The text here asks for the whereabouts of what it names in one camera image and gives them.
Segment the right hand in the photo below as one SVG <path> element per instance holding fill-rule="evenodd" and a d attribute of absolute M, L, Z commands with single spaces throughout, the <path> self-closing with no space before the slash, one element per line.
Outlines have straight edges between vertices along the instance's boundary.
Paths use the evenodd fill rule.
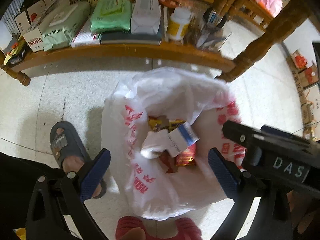
<path fill-rule="evenodd" d="M 296 191 L 290 191 L 287 198 L 293 239 L 319 239 L 319 199 Z"/>

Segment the left hand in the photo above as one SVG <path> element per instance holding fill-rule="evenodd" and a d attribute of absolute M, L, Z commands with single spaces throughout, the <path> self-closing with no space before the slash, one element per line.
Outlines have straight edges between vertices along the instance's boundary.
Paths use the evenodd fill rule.
<path fill-rule="evenodd" d="M 146 240 L 145 231 L 142 228 L 133 228 L 125 233 L 121 240 Z"/>

